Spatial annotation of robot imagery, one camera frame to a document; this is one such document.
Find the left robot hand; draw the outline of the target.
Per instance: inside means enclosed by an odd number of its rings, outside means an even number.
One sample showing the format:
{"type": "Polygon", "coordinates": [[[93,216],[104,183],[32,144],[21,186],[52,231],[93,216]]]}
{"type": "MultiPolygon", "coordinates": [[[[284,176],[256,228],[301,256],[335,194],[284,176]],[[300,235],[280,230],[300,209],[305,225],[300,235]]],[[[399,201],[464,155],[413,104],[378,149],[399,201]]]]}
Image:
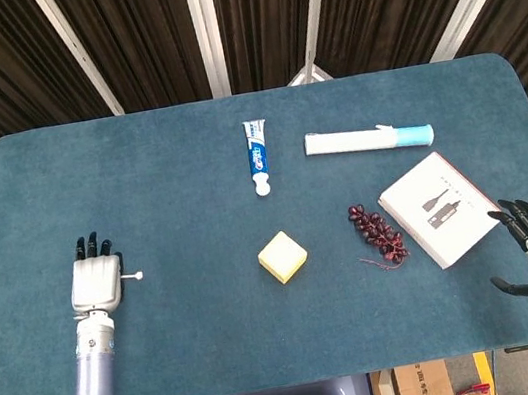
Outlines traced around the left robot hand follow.
{"type": "Polygon", "coordinates": [[[98,243],[92,231],[85,240],[76,242],[72,273],[71,301],[76,320],[85,319],[93,311],[115,312],[122,299],[123,256],[112,253],[113,243],[98,243]]]}

